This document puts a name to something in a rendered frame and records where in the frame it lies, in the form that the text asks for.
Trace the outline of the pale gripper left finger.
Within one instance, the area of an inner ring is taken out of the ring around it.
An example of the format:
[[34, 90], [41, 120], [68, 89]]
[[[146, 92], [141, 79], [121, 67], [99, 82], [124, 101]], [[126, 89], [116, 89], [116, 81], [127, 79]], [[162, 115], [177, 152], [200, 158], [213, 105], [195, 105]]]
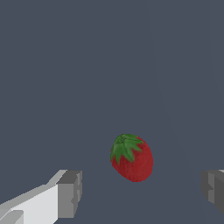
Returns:
[[59, 170], [45, 185], [0, 205], [0, 224], [54, 224], [73, 218], [82, 195], [82, 171]]

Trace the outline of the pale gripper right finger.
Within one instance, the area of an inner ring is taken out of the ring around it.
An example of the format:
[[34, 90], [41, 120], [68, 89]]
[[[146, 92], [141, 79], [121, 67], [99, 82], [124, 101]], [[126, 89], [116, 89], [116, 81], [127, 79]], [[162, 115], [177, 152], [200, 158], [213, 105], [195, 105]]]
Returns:
[[203, 196], [224, 214], [224, 170], [202, 171], [200, 178]]

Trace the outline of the red strawberry with green leaves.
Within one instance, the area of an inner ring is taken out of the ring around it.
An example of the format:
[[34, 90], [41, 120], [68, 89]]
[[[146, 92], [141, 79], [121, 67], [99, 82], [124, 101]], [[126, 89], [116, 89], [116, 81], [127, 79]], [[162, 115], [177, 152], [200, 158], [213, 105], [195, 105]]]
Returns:
[[118, 173], [131, 182], [142, 182], [152, 173], [151, 149], [140, 136], [118, 136], [110, 151], [110, 162]]

